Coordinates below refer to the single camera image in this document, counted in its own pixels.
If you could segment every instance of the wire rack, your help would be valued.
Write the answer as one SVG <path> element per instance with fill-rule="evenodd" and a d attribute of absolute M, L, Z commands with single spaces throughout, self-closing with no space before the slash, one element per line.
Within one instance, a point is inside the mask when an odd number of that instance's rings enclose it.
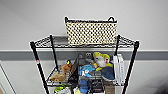
<path fill-rule="evenodd" d="M 115 48 L 116 37 L 113 44 L 89 44 L 89 45 L 69 45 L 67 36 L 52 36 L 55 48 Z M 119 48 L 133 47 L 134 41 L 120 36 Z M 35 42 L 36 48 L 52 48 L 50 37 L 43 38 Z"/>

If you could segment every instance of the patterned basket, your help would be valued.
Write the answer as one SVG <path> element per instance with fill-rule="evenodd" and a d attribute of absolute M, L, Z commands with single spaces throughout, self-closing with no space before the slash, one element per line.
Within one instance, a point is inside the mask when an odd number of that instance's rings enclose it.
<path fill-rule="evenodd" d="M 70 45 L 113 44 L 115 41 L 117 21 L 113 17 L 108 21 L 68 20 L 65 17 L 65 23 Z"/>

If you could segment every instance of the fabric basket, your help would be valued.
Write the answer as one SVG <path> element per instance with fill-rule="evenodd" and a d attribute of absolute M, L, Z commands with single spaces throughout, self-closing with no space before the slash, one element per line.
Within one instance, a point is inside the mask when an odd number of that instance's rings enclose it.
<path fill-rule="evenodd" d="M 113 44 L 116 37 L 117 21 L 68 20 L 65 17 L 68 44 Z"/>

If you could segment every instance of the toy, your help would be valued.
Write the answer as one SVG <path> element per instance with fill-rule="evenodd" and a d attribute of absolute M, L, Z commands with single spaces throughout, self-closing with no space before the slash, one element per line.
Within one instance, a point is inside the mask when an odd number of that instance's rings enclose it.
<path fill-rule="evenodd" d="M 65 78 L 66 78 L 66 76 L 65 76 L 64 73 L 60 74 L 60 73 L 56 72 L 53 76 L 51 76 L 51 77 L 49 78 L 49 80 L 50 80 L 50 81 L 62 82 L 62 81 L 65 80 Z"/>
<path fill-rule="evenodd" d="M 93 58 L 95 63 L 99 66 L 99 67 L 105 67 L 106 66 L 106 62 L 104 61 L 104 57 L 101 53 L 99 52 L 94 52 L 93 53 Z"/>
<path fill-rule="evenodd" d="M 113 67 L 107 66 L 107 67 L 102 68 L 101 75 L 105 81 L 114 80 Z"/>
<path fill-rule="evenodd" d="M 80 85 L 80 89 L 79 89 L 80 92 L 81 92 L 82 94 L 86 94 L 87 91 L 88 91 L 87 81 L 84 80 L 84 79 L 81 79 L 81 80 L 79 81 L 79 85 Z"/>
<path fill-rule="evenodd" d="M 79 67 L 79 75 L 92 77 L 88 73 L 92 72 L 93 70 L 95 70 L 95 68 L 93 68 L 91 65 L 84 65 L 82 67 Z"/>
<path fill-rule="evenodd" d="M 65 89 L 65 88 L 66 88 L 65 84 L 59 84 L 57 87 L 55 87 L 54 93 L 59 92 L 59 91 Z"/>
<path fill-rule="evenodd" d="M 74 94 L 82 94 L 78 87 L 74 88 L 73 91 L 74 91 Z"/>
<path fill-rule="evenodd" d="M 65 74 L 66 70 L 71 71 L 72 63 L 70 60 L 67 60 L 67 64 L 62 65 L 61 67 L 62 67 L 63 73 Z"/>
<path fill-rule="evenodd" d="M 100 52 L 94 52 L 93 53 L 94 57 L 94 66 L 96 68 L 96 71 L 100 71 L 103 67 L 113 67 L 112 64 L 109 63 L 110 61 L 110 56 L 107 54 L 101 54 Z"/>

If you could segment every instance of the black metal shelf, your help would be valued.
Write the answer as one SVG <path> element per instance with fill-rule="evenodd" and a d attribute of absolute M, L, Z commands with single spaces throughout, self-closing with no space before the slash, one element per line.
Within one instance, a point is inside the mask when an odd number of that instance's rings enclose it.
<path fill-rule="evenodd" d="M 113 44 L 69 45 L 67 36 L 52 36 L 54 48 L 116 48 L 117 38 Z M 36 48 L 52 48 L 50 37 L 34 42 Z M 134 41 L 120 36 L 119 48 L 133 47 Z"/>
<path fill-rule="evenodd" d="M 122 36 L 118 35 L 118 36 L 115 37 L 115 41 L 114 41 L 113 44 L 69 45 L 67 36 L 52 36 L 52 35 L 50 35 L 49 37 L 43 38 L 39 41 L 36 41 L 36 42 L 32 41 L 32 42 L 30 42 L 30 45 L 31 45 L 31 48 L 33 50 L 35 59 L 38 62 L 37 66 L 38 66 L 38 69 L 39 69 L 39 72 L 40 72 L 40 75 L 41 75 L 41 79 L 43 81 L 44 89 L 46 90 L 47 94 L 49 94 L 48 87 L 54 87 L 54 86 L 58 86 L 60 84 L 60 82 L 49 81 L 49 77 L 51 77 L 57 71 L 60 71 L 60 66 L 57 63 L 57 56 L 56 56 L 55 48 L 115 48 L 114 55 L 117 55 L 118 48 L 130 48 L 130 47 L 132 47 L 133 48 L 133 53 L 132 53 L 129 69 L 128 69 L 128 72 L 127 72 L 127 75 L 126 75 L 125 84 L 123 85 L 124 88 L 123 88 L 122 94 L 125 94 L 126 88 L 128 86 L 128 81 L 129 81 L 129 77 L 130 77 L 130 74 L 131 74 L 131 70 L 132 70 L 132 67 L 133 67 L 133 63 L 134 63 L 134 60 L 135 60 L 135 56 L 136 56 L 136 53 L 137 53 L 137 49 L 139 48 L 139 41 L 132 41 L 130 39 L 127 39 L 125 37 L 122 37 Z M 36 50 L 37 48 L 52 48 L 52 50 L 53 50 L 53 56 L 54 56 L 56 66 L 54 67 L 54 69 L 52 70 L 51 74 L 49 75 L 49 77 L 47 79 L 45 78 L 45 76 L 43 74 L 43 70 L 42 70 L 42 67 L 41 67 L 41 64 L 40 64 L 39 56 L 38 56 L 38 53 L 37 53 L 37 50 Z M 71 77 L 74 73 L 78 75 L 78 71 L 77 72 L 73 71 L 71 73 L 67 73 L 66 74 L 66 80 L 61 82 L 61 83 L 65 83 L 68 87 L 78 86 L 77 83 L 69 83 L 69 77 Z M 110 82 L 104 81 L 101 78 L 100 74 L 98 74 L 96 72 L 93 73 L 93 74 L 94 74 L 93 79 L 101 80 L 103 82 L 104 86 L 105 85 L 115 86 L 111 81 Z"/>

